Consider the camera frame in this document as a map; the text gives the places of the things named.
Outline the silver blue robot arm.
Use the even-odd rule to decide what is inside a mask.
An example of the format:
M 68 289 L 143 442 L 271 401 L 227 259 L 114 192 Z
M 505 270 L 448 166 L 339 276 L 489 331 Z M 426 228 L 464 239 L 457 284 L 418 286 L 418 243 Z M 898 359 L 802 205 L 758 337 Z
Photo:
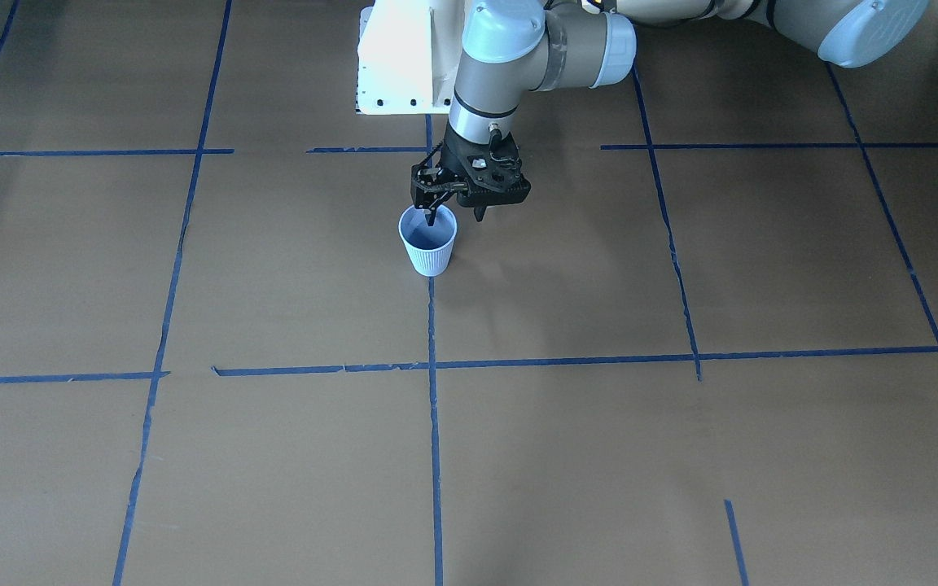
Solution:
M 444 138 L 412 169 L 428 225 L 450 198 L 477 220 L 531 190 L 513 137 L 527 92 L 614 85 L 635 63 L 637 30 L 717 18 L 751 21 L 855 69 L 881 59 L 922 19 L 926 1 L 474 1 Z

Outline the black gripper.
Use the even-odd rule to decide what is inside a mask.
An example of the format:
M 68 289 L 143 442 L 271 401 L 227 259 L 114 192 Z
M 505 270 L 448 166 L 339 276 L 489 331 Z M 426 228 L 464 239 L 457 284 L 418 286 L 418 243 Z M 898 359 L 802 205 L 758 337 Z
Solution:
M 523 203 L 531 182 L 522 171 L 518 144 L 513 136 L 492 137 L 472 143 L 453 130 L 412 167 L 413 205 L 423 205 L 428 226 L 434 226 L 438 208 L 451 197 L 458 205 L 474 205 L 476 222 L 483 222 L 488 205 Z

